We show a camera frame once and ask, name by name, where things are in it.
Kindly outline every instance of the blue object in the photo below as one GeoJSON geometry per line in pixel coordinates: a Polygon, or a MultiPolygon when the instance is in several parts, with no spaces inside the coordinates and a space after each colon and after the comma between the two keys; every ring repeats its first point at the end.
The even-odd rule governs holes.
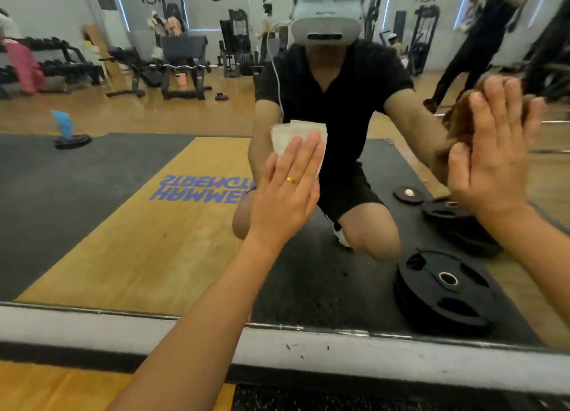
{"type": "Polygon", "coordinates": [[[61,111],[50,111],[58,121],[58,129],[67,140],[70,140],[73,136],[73,121],[69,118],[69,114],[61,111]]]}

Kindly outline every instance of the weight bench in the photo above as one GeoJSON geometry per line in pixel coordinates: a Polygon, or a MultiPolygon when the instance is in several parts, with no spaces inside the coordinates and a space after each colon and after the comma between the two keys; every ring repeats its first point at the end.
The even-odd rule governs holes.
{"type": "Polygon", "coordinates": [[[162,75],[162,97],[165,100],[172,98],[204,100],[204,91],[211,87],[204,87],[205,72],[210,73],[210,64],[206,62],[205,36],[164,36],[161,38],[164,52],[164,73],[162,75]],[[176,71],[190,74],[194,89],[190,91],[170,90],[170,75],[176,71]]]}
{"type": "Polygon", "coordinates": [[[117,62],[128,66],[133,72],[133,80],[131,82],[130,90],[119,90],[107,92],[107,98],[113,98],[120,95],[136,95],[142,98],[146,95],[144,90],[139,89],[141,73],[143,71],[143,61],[140,58],[139,52],[135,48],[115,48],[111,47],[108,50],[110,57],[101,59],[101,61],[117,62]]]}

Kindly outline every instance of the black mat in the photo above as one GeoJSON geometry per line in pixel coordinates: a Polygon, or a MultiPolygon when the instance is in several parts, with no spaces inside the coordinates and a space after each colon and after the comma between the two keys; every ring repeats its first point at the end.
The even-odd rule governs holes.
{"type": "Polygon", "coordinates": [[[0,134],[0,300],[12,300],[192,140],[111,134],[76,150],[0,134]]]}
{"type": "MultiPolygon", "coordinates": [[[[392,196],[399,186],[429,192],[390,141],[367,141],[361,160],[372,189],[394,216],[404,250],[436,249],[481,265],[482,261],[461,253],[437,234],[424,221],[419,206],[402,204],[392,196]]],[[[252,322],[413,333],[395,304],[394,277],[394,262],[378,262],[342,247],[331,222],[317,209],[281,252],[254,304],[252,322]]],[[[498,317],[488,339],[540,344],[505,294],[500,298],[498,317]]]]}

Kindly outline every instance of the vr headset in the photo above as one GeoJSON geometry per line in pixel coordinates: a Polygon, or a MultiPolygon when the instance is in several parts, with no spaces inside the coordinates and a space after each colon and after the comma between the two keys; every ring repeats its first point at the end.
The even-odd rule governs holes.
{"type": "Polygon", "coordinates": [[[350,45],[360,37],[370,0],[291,0],[291,34],[300,45],[350,45]]]}

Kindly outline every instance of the dumbbell rack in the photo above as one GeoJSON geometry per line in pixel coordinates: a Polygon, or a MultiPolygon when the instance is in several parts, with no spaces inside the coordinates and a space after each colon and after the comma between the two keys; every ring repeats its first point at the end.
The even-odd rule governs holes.
{"type": "MultiPolygon", "coordinates": [[[[74,61],[71,59],[71,55],[69,55],[70,51],[75,52],[75,54],[77,55],[77,58],[79,59],[79,61],[81,63],[87,63],[87,61],[85,60],[85,57],[83,57],[82,52],[75,47],[72,47],[71,45],[69,45],[69,43],[67,43],[65,40],[60,40],[57,43],[45,43],[44,45],[40,45],[40,46],[34,46],[30,48],[32,50],[32,52],[36,52],[36,51],[61,51],[61,53],[63,54],[63,58],[66,60],[66,62],[68,63],[73,63],[74,61]]],[[[0,43],[0,54],[4,54],[6,53],[6,48],[4,47],[4,45],[2,45],[0,43]]],[[[8,92],[2,87],[2,84],[0,84],[0,99],[9,99],[10,95],[8,94],[8,92]]]]}

